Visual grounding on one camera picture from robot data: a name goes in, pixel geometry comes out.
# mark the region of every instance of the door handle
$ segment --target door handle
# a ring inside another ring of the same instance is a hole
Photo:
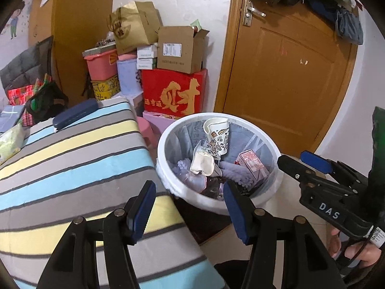
[[[261,17],[266,17],[266,13],[261,12],[253,6],[253,2],[251,0],[245,0],[244,10],[243,10],[243,25],[251,26],[251,20],[253,18],[253,13],[258,14]]]

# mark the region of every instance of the striped mattress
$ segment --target striped mattress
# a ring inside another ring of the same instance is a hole
[[[26,145],[0,169],[0,259],[21,289],[33,289],[74,217],[103,218],[146,180],[157,197],[143,239],[129,252],[141,289],[222,289],[160,182],[125,98],[54,132],[52,120],[28,131]],[[97,242],[102,289],[109,288]]]

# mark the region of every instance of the yellow patterned container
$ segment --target yellow patterned container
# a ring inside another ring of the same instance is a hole
[[[98,101],[110,99],[120,91],[118,75],[102,81],[92,80],[91,83]]]

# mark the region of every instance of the blue stripe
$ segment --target blue stripe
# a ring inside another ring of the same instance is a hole
[[[22,281],[19,281],[19,280],[16,280],[16,279],[13,279],[13,280],[19,286],[20,289],[35,289],[36,288],[35,286],[28,285],[25,282],[22,282]]]
[[[154,166],[147,149],[136,149],[109,156],[98,162],[61,172],[10,191],[0,196],[0,210],[43,199],[146,166]]]
[[[77,120],[76,122],[68,125],[67,127],[71,127],[71,126],[74,126],[74,125],[77,125],[77,124],[80,124],[82,122],[86,122],[88,120],[91,120],[91,119],[95,119],[95,118],[98,118],[98,117],[101,117],[103,115],[108,115],[110,113],[113,113],[113,112],[118,112],[118,111],[121,111],[121,110],[131,110],[131,105],[130,103],[128,102],[123,102],[123,103],[119,103],[119,104],[114,104],[114,105],[111,105],[111,106],[108,106],[108,107],[104,107],[102,109],[99,109],[83,118],[81,118],[80,120]],[[38,131],[37,133],[34,133],[33,135],[31,135],[30,137],[28,137],[24,142],[26,145],[29,145],[30,143],[33,143],[37,140],[40,140],[44,137],[47,137],[49,135],[52,135],[54,132],[54,128],[53,126],[48,126],[40,131]]]
[[[170,275],[142,282],[141,289],[222,289],[225,281],[209,261],[203,261]]]

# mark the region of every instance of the human hand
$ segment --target human hand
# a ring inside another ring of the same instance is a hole
[[[334,227],[331,231],[332,238],[330,239],[328,251],[332,258],[335,258],[338,251],[341,250],[341,240],[338,236],[339,232],[340,231]],[[349,246],[345,250],[345,257],[352,259],[362,248],[363,243],[364,241],[361,241]],[[359,267],[363,268],[375,264],[380,259],[380,256],[381,250],[377,248],[373,243],[369,242],[357,257],[357,259],[361,260]]]

